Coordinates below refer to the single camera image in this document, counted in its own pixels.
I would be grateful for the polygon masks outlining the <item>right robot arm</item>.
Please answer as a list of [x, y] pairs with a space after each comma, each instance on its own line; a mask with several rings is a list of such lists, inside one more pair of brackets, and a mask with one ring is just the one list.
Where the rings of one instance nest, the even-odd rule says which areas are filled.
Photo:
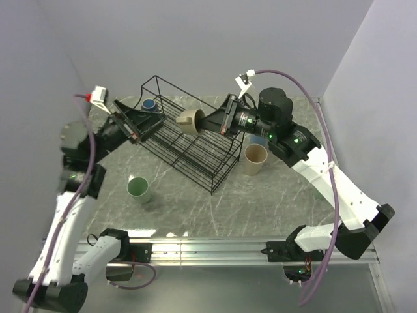
[[283, 89], [263, 89], [256, 108], [247, 108], [243, 100], [228, 95], [217, 110], [195, 124], [198, 130], [223, 136], [245, 132], [266, 139], [268, 150], [311, 183], [335, 209], [335, 223], [302, 225], [288, 236], [284, 252], [289, 260], [302, 260], [330, 243], [344, 256], [357, 260], [395, 214], [390, 205], [366, 196], [329, 160], [315, 135], [293, 121], [293, 101]]

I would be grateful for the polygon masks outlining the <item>dark blue glazed mug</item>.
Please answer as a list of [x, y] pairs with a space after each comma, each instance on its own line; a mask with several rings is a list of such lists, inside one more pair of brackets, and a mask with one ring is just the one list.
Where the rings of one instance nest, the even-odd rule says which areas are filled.
[[145, 99], [141, 104], [141, 111], [143, 112], [159, 112], [159, 107], [157, 102], [152, 98]]

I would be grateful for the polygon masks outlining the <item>beige ceramic mug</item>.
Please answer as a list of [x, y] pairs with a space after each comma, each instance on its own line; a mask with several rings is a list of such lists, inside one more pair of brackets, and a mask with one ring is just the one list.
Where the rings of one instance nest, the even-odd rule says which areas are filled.
[[203, 129], [199, 122], [205, 117], [202, 109], [185, 110], [178, 117], [176, 123], [184, 134], [198, 136]]

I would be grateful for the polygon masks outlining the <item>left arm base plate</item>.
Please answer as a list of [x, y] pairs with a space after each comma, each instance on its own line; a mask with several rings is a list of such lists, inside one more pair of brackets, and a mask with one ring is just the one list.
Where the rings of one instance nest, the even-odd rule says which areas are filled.
[[136, 261], [150, 263], [152, 254], [151, 243], [122, 243], [119, 255], [114, 261]]

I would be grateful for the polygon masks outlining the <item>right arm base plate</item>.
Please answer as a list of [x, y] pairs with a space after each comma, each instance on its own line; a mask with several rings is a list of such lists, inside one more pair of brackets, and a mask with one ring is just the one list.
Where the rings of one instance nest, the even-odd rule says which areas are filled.
[[324, 252], [304, 252], [296, 243], [287, 241], [267, 241], [261, 253], [267, 255], [268, 262], [322, 261], [324, 258]]

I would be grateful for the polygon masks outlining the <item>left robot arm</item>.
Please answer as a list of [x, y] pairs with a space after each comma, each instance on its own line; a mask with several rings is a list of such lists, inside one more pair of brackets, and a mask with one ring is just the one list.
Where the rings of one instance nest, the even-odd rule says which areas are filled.
[[144, 142], [166, 119], [114, 101], [116, 110], [94, 132], [88, 115], [61, 131], [62, 172], [56, 207], [42, 251], [29, 276], [14, 283], [12, 293], [25, 304], [23, 311], [39, 308], [52, 312], [79, 312], [89, 284], [112, 261], [134, 265], [127, 231], [105, 229], [79, 260], [74, 256], [86, 219], [97, 200], [106, 169], [99, 162], [124, 142]]

